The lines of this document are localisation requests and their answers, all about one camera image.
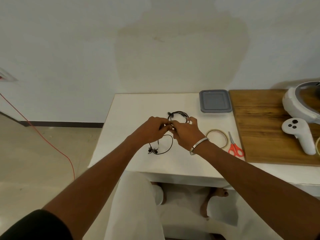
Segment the white vr headset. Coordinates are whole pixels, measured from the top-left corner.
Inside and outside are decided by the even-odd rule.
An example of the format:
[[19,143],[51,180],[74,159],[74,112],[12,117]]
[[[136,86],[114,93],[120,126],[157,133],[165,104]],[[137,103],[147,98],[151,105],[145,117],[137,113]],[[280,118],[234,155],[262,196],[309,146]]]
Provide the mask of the white vr headset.
[[289,88],[282,98],[283,107],[293,118],[304,119],[307,123],[320,124],[320,113],[306,105],[300,96],[301,89],[307,86],[318,86],[320,88],[320,81],[305,82],[296,88]]

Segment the silver bracelet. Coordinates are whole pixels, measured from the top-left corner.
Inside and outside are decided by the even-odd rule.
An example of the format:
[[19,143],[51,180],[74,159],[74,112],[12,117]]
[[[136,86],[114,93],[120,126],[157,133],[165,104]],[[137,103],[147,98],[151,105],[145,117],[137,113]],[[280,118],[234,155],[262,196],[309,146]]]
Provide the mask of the silver bracelet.
[[202,138],[200,141],[198,141],[197,143],[194,144],[194,146],[193,146],[193,147],[191,148],[191,150],[190,150],[190,155],[191,155],[191,156],[195,155],[195,153],[192,152],[192,151],[195,149],[195,147],[196,147],[197,145],[199,145],[201,142],[205,141],[205,140],[208,140],[208,141],[209,141],[209,139],[208,139],[207,137],[205,137],[205,138]]

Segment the person's right arm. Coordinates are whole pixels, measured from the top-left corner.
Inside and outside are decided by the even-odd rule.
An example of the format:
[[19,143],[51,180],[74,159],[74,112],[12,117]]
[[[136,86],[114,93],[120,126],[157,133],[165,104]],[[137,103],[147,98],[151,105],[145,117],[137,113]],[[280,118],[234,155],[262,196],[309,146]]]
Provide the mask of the person's right arm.
[[[174,139],[188,151],[205,135],[192,124],[172,121]],[[316,239],[320,234],[320,201],[297,187],[234,157],[208,140],[194,150],[208,161],[250,207],[283,239]]]

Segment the white table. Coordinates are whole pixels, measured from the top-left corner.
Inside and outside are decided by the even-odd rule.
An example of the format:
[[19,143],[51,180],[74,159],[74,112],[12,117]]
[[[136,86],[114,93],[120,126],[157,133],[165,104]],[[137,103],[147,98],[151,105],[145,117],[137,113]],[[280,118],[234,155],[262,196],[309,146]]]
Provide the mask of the white table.
[[[167,112],[177,110],[197,118],[199,129],[203,133],[210,129],[220,129],[225,133],[230,131],[233,140],[240,147],[233,113],[202,113],[198,93],[116,94],[89,167],[116,148],[150,116],[168,117]],[[176,115],[174,119],[182,122],[183,118],[179,116]],[[214,143],[224,144],[223,137],[214,134],[210,136],[214,136]],[[164,152],[171,145],[171,137],[165,136],[159,143],[159,153]],[[143,146],[135,154],[126,171],[142,172],[151,181],[228,188],[229,184],[214,167],[198,155],[191,156],[178,145],[176,140],[173,141],[172,148],[162,155],[148,154],[148,147],[149,145]],[[319,167],[266,163],[253,163],[253,165],[314,196],[320,196]]]

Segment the gray container lid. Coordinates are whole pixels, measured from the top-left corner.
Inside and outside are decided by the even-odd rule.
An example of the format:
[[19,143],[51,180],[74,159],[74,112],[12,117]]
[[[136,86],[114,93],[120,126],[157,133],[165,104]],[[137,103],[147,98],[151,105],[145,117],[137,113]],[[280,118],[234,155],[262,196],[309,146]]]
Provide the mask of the gray container lid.
[[200,109],[203,113],[230,113],[232,111],[227,90],[202,90],[199,92]]

